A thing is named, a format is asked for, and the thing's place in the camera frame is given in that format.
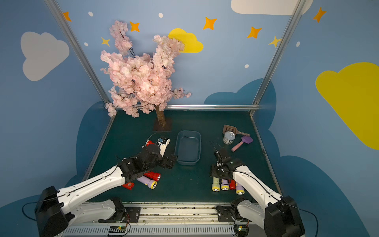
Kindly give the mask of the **purple flashlight front left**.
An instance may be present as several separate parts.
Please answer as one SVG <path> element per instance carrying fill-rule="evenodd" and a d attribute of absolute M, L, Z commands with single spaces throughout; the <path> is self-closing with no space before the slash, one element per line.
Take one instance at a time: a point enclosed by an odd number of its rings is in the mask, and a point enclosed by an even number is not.
<path fill-rule="evenodd" d="M 146 176 L 141 176 L 140 178 L 137 178 L 137 181 L 140 183 L 146 185 L 150 189 L 154 189 L 157 186 L 157 182 L 153 179 L 150 179 Z"/>

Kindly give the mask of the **teal plastic storage box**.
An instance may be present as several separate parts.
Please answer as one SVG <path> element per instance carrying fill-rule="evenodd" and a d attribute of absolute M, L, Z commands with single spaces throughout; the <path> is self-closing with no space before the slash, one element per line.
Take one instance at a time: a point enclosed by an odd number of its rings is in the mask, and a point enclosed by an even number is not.
<path fill-rule="evenodd" d="M 182 130 L 177 135 L 175 153 L 177 163 L 195 166 L 201 155 L 201 135 L 197 131 Z"/>

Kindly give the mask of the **right green circuit board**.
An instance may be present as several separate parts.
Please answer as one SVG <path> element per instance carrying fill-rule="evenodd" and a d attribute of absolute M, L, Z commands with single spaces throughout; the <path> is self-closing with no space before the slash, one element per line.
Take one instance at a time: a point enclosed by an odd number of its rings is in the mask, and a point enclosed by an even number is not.
<path fill-rule="evenodd" d="M 234 225 L 234 237 L 247 237 L 249 234 L 248 226 Z"/>

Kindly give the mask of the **left green circuit board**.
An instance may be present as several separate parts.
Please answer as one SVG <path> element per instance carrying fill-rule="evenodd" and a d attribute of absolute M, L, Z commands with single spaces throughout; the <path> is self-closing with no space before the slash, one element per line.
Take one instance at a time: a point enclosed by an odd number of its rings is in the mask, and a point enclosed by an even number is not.
<path fill-rule="evenodd" d="M 108 229 L 108 237 L 123 237 L 127 232 L 125 225 L 110 226 Z"/>

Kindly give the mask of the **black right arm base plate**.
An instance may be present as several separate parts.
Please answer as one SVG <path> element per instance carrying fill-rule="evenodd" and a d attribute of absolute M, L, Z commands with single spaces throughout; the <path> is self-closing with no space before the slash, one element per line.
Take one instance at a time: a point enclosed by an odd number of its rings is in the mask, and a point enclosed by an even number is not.
<path fill-rule="evenodd" d="M 235 217 L 230 206 L 217 205 L 217 218 L 219 222 L 234 222 Z"/>

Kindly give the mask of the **brown plastic litter scoop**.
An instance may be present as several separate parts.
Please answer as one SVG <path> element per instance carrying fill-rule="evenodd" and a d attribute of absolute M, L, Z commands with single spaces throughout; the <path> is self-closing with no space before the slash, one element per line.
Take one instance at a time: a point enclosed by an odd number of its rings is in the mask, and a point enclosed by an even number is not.
<path fill-rule="evenodd" d="M 250 136 L 249 133 L 239 131 L 235 126 L 225 124 L 223 127 L 223 134 L 226 132 L 233 132 L 235 135 Z"/>

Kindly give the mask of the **light purple flashlight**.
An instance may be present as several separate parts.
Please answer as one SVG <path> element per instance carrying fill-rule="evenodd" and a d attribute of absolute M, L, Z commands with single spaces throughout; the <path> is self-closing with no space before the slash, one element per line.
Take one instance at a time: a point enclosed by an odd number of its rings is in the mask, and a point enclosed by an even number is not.
<path fill-rule="evenodd" d="M 161 136 L 161 137 L 157 140 L 156 144 L 157 144 L 158 147 L 160 148 L 160 155 L 163 157 L 164 154 L 165 154 L 165 151 L 166 151 L 167 146 L 170 144 L 170 139 Z"/>

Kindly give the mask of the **pale yellow flashlight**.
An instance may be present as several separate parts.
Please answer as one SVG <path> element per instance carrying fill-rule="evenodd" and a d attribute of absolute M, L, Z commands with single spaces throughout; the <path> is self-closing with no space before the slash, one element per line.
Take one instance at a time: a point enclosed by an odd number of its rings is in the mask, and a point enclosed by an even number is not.
<path fill-rule="evenodd" d="M 213 183 L 212 183 L 211 189 L 213 192 L 219 192 L 221 190 L 219 178 L 213 177 Z"/>

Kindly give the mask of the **purple flashlight far right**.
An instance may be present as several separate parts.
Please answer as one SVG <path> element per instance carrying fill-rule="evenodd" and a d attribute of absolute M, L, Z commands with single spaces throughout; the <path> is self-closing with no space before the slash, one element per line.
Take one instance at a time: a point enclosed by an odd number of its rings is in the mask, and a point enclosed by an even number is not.
<path fill-rule="evenodd" d="M 235 185 L 235 192 L 237 195 L 244 195 L 245 194 L 245 189 L 243 186 L 239 183 L 236 183 Z"/>

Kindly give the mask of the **purple flashlight group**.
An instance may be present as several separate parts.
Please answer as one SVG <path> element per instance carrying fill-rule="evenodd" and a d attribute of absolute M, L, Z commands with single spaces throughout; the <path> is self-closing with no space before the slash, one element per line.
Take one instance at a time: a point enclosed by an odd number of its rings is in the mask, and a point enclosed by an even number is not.
<path fill-rule="evenodd" d="M 222 179 L 221 180 L 221 190 L 227 191 L 230 189 L 230 183 L 227 179 Z"/>

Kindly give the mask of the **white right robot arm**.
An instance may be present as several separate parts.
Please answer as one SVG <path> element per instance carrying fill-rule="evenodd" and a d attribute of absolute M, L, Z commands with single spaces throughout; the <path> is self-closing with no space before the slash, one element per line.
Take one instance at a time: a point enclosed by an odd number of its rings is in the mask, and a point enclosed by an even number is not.
<path fill-rule="evenodd" d="M 267 237 L 304 237 L 299 209 L 293 198 L 283 197 L 264 184 L 239 159 L 232 159 L 226 149 L 214 152 L 216 164 L 212 165 L 210 175 L 221 180 L 234 180 L 236 187 L 243 187 L 256 204 L 245 198 L 231 202 L 226 212 L 219 212 L 219 222 L 242 221 L 262 228 Z"/>

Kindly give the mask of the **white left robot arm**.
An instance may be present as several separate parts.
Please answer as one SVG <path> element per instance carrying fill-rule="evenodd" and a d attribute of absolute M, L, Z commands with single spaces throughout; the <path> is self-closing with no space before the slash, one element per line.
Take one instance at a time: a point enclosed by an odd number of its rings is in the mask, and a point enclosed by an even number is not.
<path fill-rule="evenodd" d="M 108 171 L 76 185 L 57 190 L 44 189 L 35 207 L 38 233 L 54 237 L 74 221 L 74 209 L 93 197 L 141 178 L 155 167 L 172 169 L 176 155 L 166 156 L 156 144 L 143 146 L 140 153 L 124 158 Z"/>

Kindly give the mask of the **pink blossom artificial tree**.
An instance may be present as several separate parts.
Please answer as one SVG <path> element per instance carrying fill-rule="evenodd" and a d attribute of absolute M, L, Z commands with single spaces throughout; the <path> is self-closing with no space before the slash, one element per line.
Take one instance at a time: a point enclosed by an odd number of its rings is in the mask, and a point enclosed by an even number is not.
<path fill-rule="evenodd" d="M 105 104 L 108 115 L 114 117 L 122 110 L 137 118 L 140 113 L 155 112 L 157 120 L 153 130 L 170 131 L 171 121 L 164 115 L 168 102 L 191 96 L 181 87 L 173 88 L 170 79 L 175 72 L 174 59 L 184 51 L 185 45 L 177 39 L 156 35 L 153 39 L 157 43 L 155 54 L 138 56 L 127 31 L 127 23 L 115 21 L 110 27 L 110 35 L 119 52 L 102 51 L 100 56 L 108 64 L 102 71 L 113 82 L 109 90 L 112 101 Z"/>

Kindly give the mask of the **silver pull-tab tin can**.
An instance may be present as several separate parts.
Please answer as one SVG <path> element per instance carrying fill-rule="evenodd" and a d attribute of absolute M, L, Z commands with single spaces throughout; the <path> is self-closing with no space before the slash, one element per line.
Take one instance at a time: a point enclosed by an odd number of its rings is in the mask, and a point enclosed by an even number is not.
<path fill-rule="evenodd" d="M 233 143 L 233 141 L 235 140 L 235 133 L 231 132 L 231 131 L 226 131 L 224 133 L 224 138 L 223 138 L 223 142 L 226 144 L 226 145 L 231 145 Z"/>

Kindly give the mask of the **green circuit board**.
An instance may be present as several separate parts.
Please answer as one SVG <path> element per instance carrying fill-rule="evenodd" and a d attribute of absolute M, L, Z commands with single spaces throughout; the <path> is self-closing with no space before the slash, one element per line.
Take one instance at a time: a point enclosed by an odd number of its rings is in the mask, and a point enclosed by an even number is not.
<path fill-rule="evenodd" d="M 125 225 L 110 226 L 108 229 L 108 237 L 123 237 L 127 232 Z"/>
<path fill-rule="evenodd" d="M 249 234 L 248 226 L 234 225 L 234 237 L 247 237 Z"/>

